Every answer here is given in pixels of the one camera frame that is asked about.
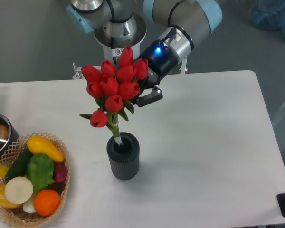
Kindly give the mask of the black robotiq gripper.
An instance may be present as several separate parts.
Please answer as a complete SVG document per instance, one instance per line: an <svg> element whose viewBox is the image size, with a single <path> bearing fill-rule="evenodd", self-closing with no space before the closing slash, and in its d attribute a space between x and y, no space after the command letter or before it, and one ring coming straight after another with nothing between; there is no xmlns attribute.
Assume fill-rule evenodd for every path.
<svg viewBox="0 0 285 228"><path fill-rule="evenodd" d="M162 90L155 85L179 63L179 56L169 41L170 39L157 39L139 55L142 60L148 60L148 69L151 71L140 84L140 89L143 91L154 87L149 94L133 98L132 104L144 107L163 98Z"/></svg>

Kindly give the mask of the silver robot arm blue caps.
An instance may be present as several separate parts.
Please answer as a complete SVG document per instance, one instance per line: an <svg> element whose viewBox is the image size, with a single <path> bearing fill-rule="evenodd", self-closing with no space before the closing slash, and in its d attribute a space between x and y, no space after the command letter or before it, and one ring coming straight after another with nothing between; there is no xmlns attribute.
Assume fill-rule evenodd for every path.
<svg viewBox="0 0 285 228"><path fill-rule="evenodd" d="M151 93L132 100L142 107L162 99L160 81L178 64L185 64L187 55L220 24L222 11L214 0L145 0L144 16L166 30L141 50L146 24L133 6L132 0L73 0L66 10L81 32L94 33L105 59L116 63L129 46L134 59L148 60L148 76L140 88Z"/></svg>

